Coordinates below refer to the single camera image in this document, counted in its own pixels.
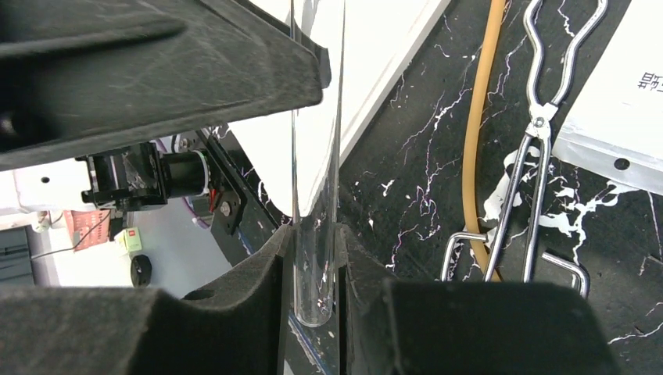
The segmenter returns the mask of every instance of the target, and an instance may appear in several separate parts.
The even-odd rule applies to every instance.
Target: white panel
[[[288,1],[253,2],[280,20],[286,20]],[[449,2],[346,1],[341,162],[357,143]],[[233,134],[264,182],[272,202],[287,215],[292,212],[290,120],[290,113],[284,112],[231,123]],[[310,136],[314,139],[324,134]],[[306,179],[313,185],[319,171],[302,173],[299,170],[298,174],[300,183]]]

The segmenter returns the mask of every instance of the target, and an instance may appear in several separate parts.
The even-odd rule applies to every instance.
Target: black plastic part
[[[92,190],[84,193],[84,201],[94,202],[99,208],[113,207],[125,212],[166,205],[169,181],[160,156],[150,142],[90,155],[88,168],[95,178]]]
[[[592,309],[571,288],[397,280],[346,227],[341,239],[347,373],[620,373]]]
[[[230,213],[227,216],[217,209],[214,213],[214,220],[224,228],[227,234],[233,235],[242,221],[247,202],[246,195],[238,181],[232,177],[230,172],[232,166],[229,164],[230,158],[219,145],[217,139],[202,130],[196,132],[196,134],[207,150],[206,154],[211,174],[210,189],[217,190],[218,206],[220,207],[224,203],[230,206]]]
[[[152,280],[152,262],[147,255],[131,258],[131,283],[136,288],[145,288]]]
[[[317,104],[318,60],[261,17],[234,0],[3,1],[0,113],[31,135],[0,134],[0,170]]]
[[[198,152],[163,154],[161,165],[168,198],[200,195],[207,188],[210,172]]]
[[[2,374],[283,373],[290,229],[178,301],[155,288],[0,289]]]

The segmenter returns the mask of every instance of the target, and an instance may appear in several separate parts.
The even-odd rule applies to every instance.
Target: black foam padding
[[[315,55],[233,0],[6,0],[0,66],[0,113],[39,130],[0,170],[322,99]]]

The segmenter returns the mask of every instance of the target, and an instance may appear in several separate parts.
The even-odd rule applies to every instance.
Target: black mounting bracket
[[[246,196],[230,172],[235,168],[231,164],[230,157],[217,139],[201,130],[197,131],[196,135],[202,140],[208,152],[210,188],[217,190],[214,196],[215,202],[212,204],[215,209],[215,221],[220,223],[226,233],[233,235],[242,222]]]

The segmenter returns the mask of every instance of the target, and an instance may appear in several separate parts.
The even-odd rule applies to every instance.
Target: glass tube
[[[316,54],[322,102],[292,111],[293,299],[297,320],[308,327],[327,323],[334,303],[345,11],[345,0],[290,0],[292,38],[324,48]]]

